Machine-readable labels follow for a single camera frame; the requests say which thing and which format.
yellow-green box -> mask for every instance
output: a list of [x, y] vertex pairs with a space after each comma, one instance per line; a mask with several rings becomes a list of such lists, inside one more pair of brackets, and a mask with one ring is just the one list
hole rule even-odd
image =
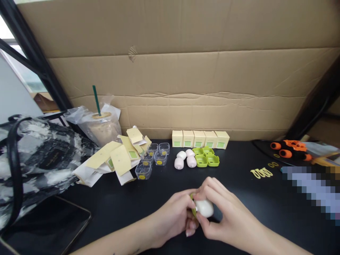
[[209, 148], [215, 148], [217, 144], [217, 135], [214, 131], [204, 131], [205, 134], [205, 145]]
[[203, 148], [205, 146], [205, 134], [203, 131], [193, 131], [194, 132], [194, 148]]
[[192, 148], [194, 146], [194, 132], [183, 130], [183, 147]]
[[226, 149], [228, 142], [229, 142], [229, 135], [226, 131], [215, 131], [215, 134], [217, 135], [217, 143], [216, 143], [216, 149]]
[[183, 147], [183, 131], [172, 131], [172, 147]]

orange toy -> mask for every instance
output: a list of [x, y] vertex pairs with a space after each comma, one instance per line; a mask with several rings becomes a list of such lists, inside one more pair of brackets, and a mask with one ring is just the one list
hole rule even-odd
[[270, 147], [274, 150], [279, 150], [279, 154], [283, 158], [302, 159], [304, 161], [312, 160], [311, 154], [306, 153], [306, 145], [300, 141], [283, 140], [272, 142]]

fingernail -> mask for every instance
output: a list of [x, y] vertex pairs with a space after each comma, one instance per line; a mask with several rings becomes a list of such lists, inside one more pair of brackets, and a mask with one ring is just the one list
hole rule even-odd
[[187, 237], [190, 237], [190, 236], [192, 236], [192, 232], [191, 232], [191, 231], [187, 231], [187, 232], [185, 232], [185, 235], [186, 235]]
[[196, 223], [195, 222], [191, 223], [191, 229], [196, 229]]

yellow plastic clip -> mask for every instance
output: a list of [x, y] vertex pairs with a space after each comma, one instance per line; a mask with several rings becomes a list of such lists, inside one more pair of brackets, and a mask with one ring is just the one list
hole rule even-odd
[[268, 171], [266, 168], [262, 168], [261, 171], [262, 171], [263, 173], [269, 174], [270, 176], [273, 176], [272, 172], [271, 172], [271, 171]]
[[261, 179], [261, 176], [255, 171], [255, 170], [250, 170], [253, 175], [257, 178], [257, 179]]
[[262, 173], [259, 169], [255, 169], [255, 171], [261, 176], [261, 177], [266, 177], [264, 173]]

black table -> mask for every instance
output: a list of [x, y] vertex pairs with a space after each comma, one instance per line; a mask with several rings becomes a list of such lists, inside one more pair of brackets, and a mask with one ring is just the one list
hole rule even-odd
[[[169, 142], [153, 140], [155, 143]], [[207, 176], [216, 177], [233, 192], [267, 227], [314, 254], [340, 254], [340, 227], [326, 220], [320, 207], [311, 205], [306, 194], [296, 192], [282, 179], [280, 168], [268, 167], [273, 159], [251, 142], [229, 142], [226, 150], [216, 149], [217, 168], [174, 168], [176, 154], [185, 148], [171, 148], [166, 166], [153, 165], [149, 180], [120, 186], [115, 173], [103, 175], [92, 187], [75, 185], [61, 196], [92, 212], [93, 219], [71, 251], [146, 217], [160, 208], [172, 194], [198, 188]], [[266, 167], [274, 176], [257, 179], [250, 170]], [[201, 229], [192, 237], [185, 233], [160, 249], [144, 254], [245, 254], [222, 242], [208, 240]]]

